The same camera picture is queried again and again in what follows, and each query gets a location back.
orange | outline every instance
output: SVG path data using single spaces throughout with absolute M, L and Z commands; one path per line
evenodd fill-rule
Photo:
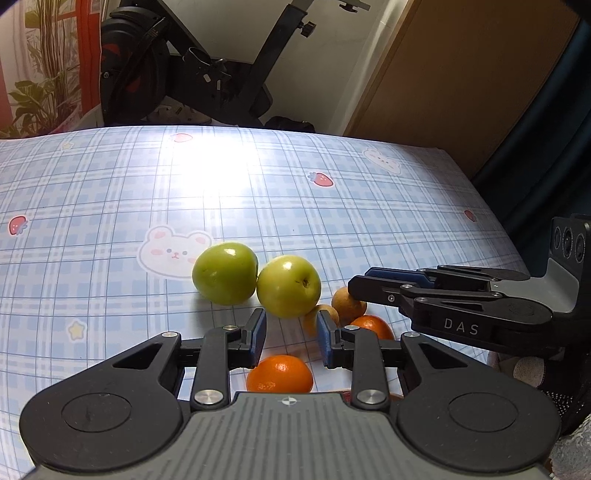
M 351 320 L 361 317 L 368 307 L 366 302 L 355 300 L 349 295 L 347 287 L 339 288 L 333 295 L 330 304 L 339 314 L 341 327 L 350 324 Z
M 375 332 L 380 340 L 394 340 L 394 334 L 390 330 L 390 326 L 375 315 L 363 315 L 351 322 L 351 325 L 357 325 Z
M 314 378 L 307 365 L 291 355 L 274 355 L 261 360 L 246 377 L 249 392 L 308 393 Z
M 316 336 L 316 314 L 319 310 L 326 310 L 330 318 L 333 322 L 335 322 L 336 326 L 339 326 L 339 314 L 338 312 L 331 307 L 330 305 L 326 305 L 325 303 L 320 303 L 316 307 L 314 307 L 310 312 L 306 313 L 303 317 L 303 321 L 301 323 L 304 331 L 311 337 Z

strawberry print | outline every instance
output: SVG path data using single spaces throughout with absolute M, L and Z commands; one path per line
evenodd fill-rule
M 8 223 L 8 233 L 11 235 L 20 235 L 27 228 L 27 218 L 24 215 L 19 215 Z
M 464 210 L 464 215 L 468 217 L 468 219 L 472 222 L 476 222 L 476 215 L 474 215 L 470 210 Z
M 308 179 L 316 183 L 319 187 L 332 187 L 335 183 L 326 175 L 320 172 L 311 171 L 308 174 Z
M 189 140 L 192 140 L 192 139 L 193 139 L 193 137 L 191 135 L 189 135 L 189 134 L 176 134 L 173 137 L 173 140 L 176 143 L 188 142 Z

curtain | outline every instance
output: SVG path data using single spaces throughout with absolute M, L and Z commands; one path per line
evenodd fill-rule
M 591 213 L 591 27 L 577 26 L 546 83 L 473 183 L 532 275 L 553 216 Z
M 74 129 L 99 104 L 100 0 L 20 0 L 0 17 L 0 138 Z

black knob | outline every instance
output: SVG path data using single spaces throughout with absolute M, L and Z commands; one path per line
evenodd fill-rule
M 316 24 L 312 23 L 312 22 L 308 22 L 306 25 L 302 25 L 300 28 L 301 28 L 300 33 L 303 36 L 305 36 L 306 38 L 308 38 L 310 35 L 312 35 L 312 32 L 316 28 Z

mandarin orange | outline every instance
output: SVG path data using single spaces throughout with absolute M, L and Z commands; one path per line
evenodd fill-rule
M 351 325 L 357 325 L 358 327 L 367 328 L 375 332 L 380 340 L 394 340 L 394 334 L 390 326 L 375 315 L 363 315 L 352 321 Z
M 291 355 L 274 355 L 261 360 L 246 377 L 249 392 L 308 393 L 314 378 L 307 365 Z

